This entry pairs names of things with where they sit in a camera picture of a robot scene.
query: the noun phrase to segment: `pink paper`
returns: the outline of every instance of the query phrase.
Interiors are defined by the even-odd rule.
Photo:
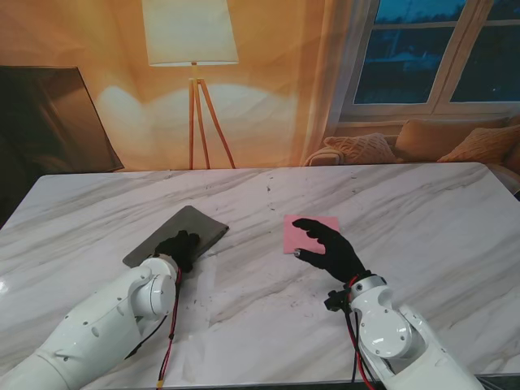
[[[318,244],[314,238],[309,238],[305,230],[293,226],[293,222],[300,218],[313,219],[339,231],[340,221],[337,217],[306,217],[304,215],[285,215],[284,216],[284,253],[291,254],[296,248],[307,249],[317,254],[324,254],[325,247]]]

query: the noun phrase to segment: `lamp shade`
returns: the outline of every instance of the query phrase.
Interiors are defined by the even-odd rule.
[[[238,63],[227,0],[142,0],[153,67]]]

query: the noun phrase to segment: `black glove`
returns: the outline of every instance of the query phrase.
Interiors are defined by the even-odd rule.
[[[183,272],[190,272],[195,261],[195,249],[201,237],[181,230],[177,236],[168,238],[155,248],[154,256],[166,254],[173,258]]]
[[[300,260],[327,271],[343,283],[365,271],[352,245],[336,230],[307,218],[298,219],[292,225],[307,231],[307,236],[317,238],[318,243],[325,246],[325,254],[297,249],[295,256]]]

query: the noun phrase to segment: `white marble tabletop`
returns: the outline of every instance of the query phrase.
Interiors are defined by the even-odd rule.
[[[337,216],[474,373],[520,373],[520,203],[458,163],[45,176],[0,231],[0,375],[186,205],[230,231],[184,284],[165,386],[349,379],[345,319],[323,305],[341,283],[282,254],[286,214]],[[153,388],[167,328],[87,388]]]

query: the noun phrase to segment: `window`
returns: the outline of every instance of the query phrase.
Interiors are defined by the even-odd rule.
[[[357,0],[353,24],[342,121],[520,102],[520,0]]]

